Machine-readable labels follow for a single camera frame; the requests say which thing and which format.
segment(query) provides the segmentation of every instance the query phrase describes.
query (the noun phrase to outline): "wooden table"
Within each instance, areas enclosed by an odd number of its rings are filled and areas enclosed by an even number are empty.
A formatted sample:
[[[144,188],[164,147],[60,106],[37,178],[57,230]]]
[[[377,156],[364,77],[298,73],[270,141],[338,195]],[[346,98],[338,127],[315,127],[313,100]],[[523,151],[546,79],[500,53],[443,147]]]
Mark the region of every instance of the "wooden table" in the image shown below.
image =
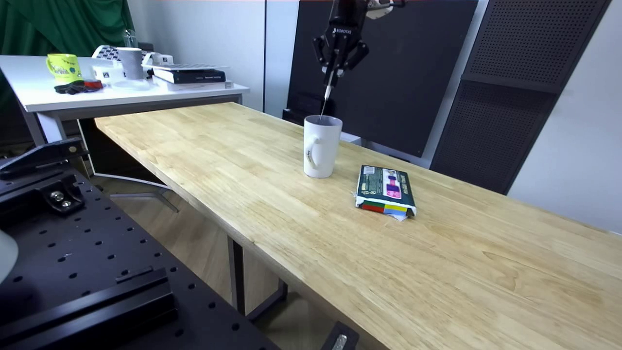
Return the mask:
[[[622,240],[235,104],[97,127],[311,302],[387,349],[620,349]],[[362,164],[410,176],[416,221],[358,211]]]

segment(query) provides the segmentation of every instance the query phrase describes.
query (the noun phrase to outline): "table leg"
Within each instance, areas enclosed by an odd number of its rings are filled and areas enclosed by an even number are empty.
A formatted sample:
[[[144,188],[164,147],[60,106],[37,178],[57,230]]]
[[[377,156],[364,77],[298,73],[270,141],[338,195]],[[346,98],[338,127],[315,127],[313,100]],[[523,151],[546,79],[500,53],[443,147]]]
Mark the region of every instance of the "table leg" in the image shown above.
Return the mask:
[[[57,118],[49,118],[43,114],[37,114],[39,125],[43,129],[43,137],[47,143],[57,143],[57,141],[64,141],[64,129],[62,129],[62,121]]]
[[[247,316],[245,310],[245,261],[243,261],[243,252],[237,242],[230,240],[230,269],[232,269],[232,300],[233,308],[241,314]]]
[[[233,308],[241,314],[247,316],[245,310],[245,261],[243,261],[243,250],[239,244],[235,244],[232,238],[230,240],[230,269],[232,269],[232,296],[233,296]],[[278,289],[274,294],[270,294],[263,304],[259,304],[247,320],[251,324],[259,324],[265,316],[274,312],[280,304],[288,300],[288,285],[284,281],[278,281]]]
[[[45,137],[43,137],[43,131],[41,131],[41,125],[37,121],[37,116],[35,114],[27,114],[22,110],[22,118],[24,118],[24,123],[27,127],[27,133],[31,135],[33,139],[33,145],[39,147],[39,145],[47,145],[45,143]]]

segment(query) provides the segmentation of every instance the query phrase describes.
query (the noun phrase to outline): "desk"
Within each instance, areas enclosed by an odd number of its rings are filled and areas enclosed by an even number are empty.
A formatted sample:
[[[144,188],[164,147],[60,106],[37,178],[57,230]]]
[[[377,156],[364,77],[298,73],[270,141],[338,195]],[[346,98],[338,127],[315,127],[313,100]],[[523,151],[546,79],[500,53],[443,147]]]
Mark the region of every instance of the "desk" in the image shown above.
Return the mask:
[[[80,59],[82,77],[92,79],[92,67],[97,63],[105,61]],[[45,69],[45,57],[0,57],[0,71],[26,112],[26,125],[35,145],[62,141],[62,121],[214,102],[241,102],[241,94],[247,92],[239,84],[193,84],[171,90],[167,84],[154,81],[140,84],[127,83],[95,94],[64,96],[55,92],[55,81]]]
[[[620,349],[622,240],[235,104],[97,127],[311,302],[387,349]],[[416,221],[354,209],[362,164],[408,174]]]

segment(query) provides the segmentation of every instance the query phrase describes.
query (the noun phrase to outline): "mug handle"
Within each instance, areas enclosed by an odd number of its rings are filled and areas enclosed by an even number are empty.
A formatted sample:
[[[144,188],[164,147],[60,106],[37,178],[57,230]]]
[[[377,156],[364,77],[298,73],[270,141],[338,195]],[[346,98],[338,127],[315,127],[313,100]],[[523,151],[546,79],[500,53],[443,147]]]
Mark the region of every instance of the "mug handle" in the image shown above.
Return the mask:
[[[317,164],[315,164],[315,160],[313,160],[313,147],[315,147],[315,145],[321,145],[321,139],[315,139],[315,141],[309,145],[307,153],[305,153],[305,154],[307,154],[307,160],[309,160],[309,164],[311,164],[313,170],[317,170]]]

